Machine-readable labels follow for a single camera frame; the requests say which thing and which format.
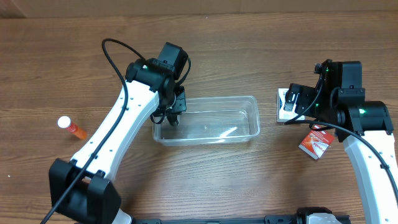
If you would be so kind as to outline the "orange bottle white cap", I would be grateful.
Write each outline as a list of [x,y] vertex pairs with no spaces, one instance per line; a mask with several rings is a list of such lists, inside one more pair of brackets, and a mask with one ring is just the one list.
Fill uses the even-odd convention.
[[68,116],[61,116],[57,124],[60,128],[66,129],[69,133],[74,134],[79,139],[86,139],[87,132],[75,124]]

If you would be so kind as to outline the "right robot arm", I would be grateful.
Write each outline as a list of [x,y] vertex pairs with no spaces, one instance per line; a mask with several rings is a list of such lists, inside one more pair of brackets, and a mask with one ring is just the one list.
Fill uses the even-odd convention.
[[292,83],[285,109],[297,116],[287,124],[334,129],[356,176],[366,223],[397,223],[397,159],[394,127],[381,101],[367,101],[359,61],[315,64],[315,87]]

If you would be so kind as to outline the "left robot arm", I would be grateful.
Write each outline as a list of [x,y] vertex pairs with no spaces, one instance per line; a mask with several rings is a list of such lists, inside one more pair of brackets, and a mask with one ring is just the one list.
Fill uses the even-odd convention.
[[156,58],[142,55],[116,73],[122,89],[114,106],[88,142],[69,161],[56,159],[49,169],[52,208],[78,223],[132,223],[121,210],[121,196],[113,182],[136,134],[150,119],[178,126],[187,109],[185,81],[191,61],[181,47],[165,43]]

